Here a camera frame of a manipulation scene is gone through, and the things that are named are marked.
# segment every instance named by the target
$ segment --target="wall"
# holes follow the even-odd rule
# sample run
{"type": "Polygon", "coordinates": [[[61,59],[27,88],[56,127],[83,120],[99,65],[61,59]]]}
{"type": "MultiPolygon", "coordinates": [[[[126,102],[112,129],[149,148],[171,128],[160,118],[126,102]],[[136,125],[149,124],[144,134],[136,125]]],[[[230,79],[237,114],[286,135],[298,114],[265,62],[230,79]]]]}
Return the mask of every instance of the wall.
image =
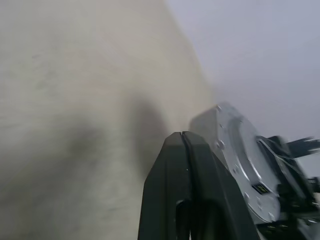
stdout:
{"type": "MultiPolygon", "coordinates": [[[[320,137],[320,2],[167,0],[219,101],[265,136],[320,137]]],[[[301,161],[320,175],[319,155],[301,161]]]]}

